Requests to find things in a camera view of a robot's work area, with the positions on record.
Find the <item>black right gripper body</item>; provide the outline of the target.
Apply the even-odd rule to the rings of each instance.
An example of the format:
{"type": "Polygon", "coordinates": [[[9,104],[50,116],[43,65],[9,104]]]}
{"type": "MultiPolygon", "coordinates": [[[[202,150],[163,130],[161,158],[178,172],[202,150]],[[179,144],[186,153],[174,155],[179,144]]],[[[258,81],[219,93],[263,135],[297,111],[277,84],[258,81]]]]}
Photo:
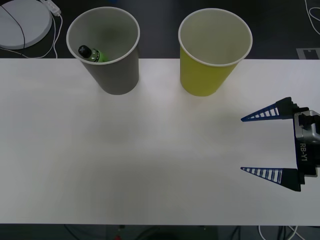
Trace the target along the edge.
{"type": "Polygon", "coordinates": [[[320,167],[320,145],[294,139],[296,164],[301,175],[317,177],[320,167]]]}

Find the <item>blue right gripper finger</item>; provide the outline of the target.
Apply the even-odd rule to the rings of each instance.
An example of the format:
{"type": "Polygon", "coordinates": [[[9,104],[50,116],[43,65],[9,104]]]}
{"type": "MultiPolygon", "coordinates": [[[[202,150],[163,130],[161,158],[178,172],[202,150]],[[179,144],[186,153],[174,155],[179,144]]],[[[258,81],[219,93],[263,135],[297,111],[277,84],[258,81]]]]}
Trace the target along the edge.
{"type": "Polygon", "coordinates": [[[295,192],[301,192],[300,174],[294,168],[241,167],[242,171],[275,183],[295,192]]]}
{"type": "Polygon", "coordinates": [[[296,113],[309,111],[308,107],[298,107],[291,97],[285,97],[267,107],[255,111],[243,118],[242,122],[293,119],[296,113]]]}

